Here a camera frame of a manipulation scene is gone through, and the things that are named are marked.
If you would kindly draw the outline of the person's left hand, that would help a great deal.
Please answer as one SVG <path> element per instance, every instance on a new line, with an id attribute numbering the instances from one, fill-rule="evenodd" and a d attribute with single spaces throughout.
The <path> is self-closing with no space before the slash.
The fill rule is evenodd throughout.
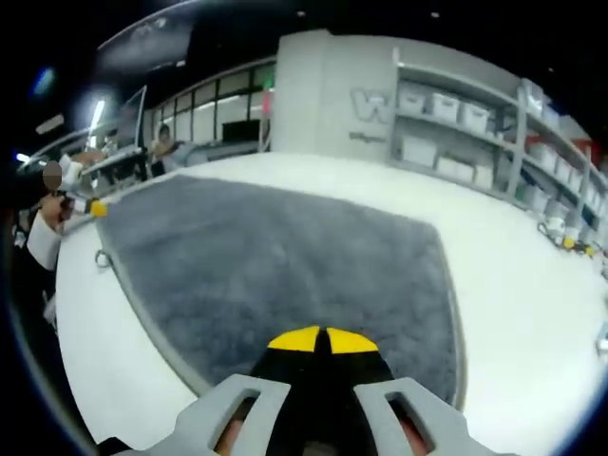
<path id="1" fill-rule="evenodd" d="M 56 229 L 59 225 L 68 221 L 73 212 L 71 199 L 63 192 L 48 194 L 42 198 L 40 213 L 47 225 Z"/>

